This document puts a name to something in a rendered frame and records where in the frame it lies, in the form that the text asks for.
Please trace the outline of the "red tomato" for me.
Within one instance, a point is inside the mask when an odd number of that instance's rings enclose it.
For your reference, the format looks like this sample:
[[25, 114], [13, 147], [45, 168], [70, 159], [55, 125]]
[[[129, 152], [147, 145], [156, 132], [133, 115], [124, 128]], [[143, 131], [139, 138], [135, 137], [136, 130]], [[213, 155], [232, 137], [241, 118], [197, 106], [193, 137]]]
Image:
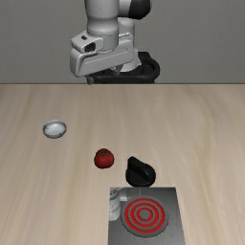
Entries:
[[114, 161], [115, 157], [113, 153], [106, 148], [98, 150], [94, 158], [95, 166], [101, 169], [112, 167]]

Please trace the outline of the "white bowl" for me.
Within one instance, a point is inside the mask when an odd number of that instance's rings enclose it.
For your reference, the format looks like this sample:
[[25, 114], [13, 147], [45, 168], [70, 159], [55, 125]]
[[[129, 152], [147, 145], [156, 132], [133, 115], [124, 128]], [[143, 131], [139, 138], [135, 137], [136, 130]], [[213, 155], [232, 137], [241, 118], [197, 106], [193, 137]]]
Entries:
[[66, 130], [66, 124], [60, 120], [50, 120], [42, 127], [43, 134], [50, 139], [62, 137], [66, 133]]

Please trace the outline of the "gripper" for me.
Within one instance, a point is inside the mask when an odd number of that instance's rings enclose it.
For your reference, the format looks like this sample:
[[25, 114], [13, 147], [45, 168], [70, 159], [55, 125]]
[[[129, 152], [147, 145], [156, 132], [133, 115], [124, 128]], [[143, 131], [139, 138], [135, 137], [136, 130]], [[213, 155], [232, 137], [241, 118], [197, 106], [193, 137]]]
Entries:
[[91, 36], [86, 31], [71, 39], [70, 71], [76, 77], [85, 77], [94, 84], [91, 74], [115, 67], [114, 76], [119, 76], [121, 67], [134, 58], [133, 35], [120, 34], [114, 37]]

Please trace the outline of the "stove plate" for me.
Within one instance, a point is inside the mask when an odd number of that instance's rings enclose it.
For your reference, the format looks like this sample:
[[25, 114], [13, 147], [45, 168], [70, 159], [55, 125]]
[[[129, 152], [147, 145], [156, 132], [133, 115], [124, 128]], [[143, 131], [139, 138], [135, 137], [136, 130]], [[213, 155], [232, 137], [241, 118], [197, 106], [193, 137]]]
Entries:
[[110, 189], [108, 245], [186, 245], [176, 188], [153, 188], [155, 169], [133, 156], [125, 179]]

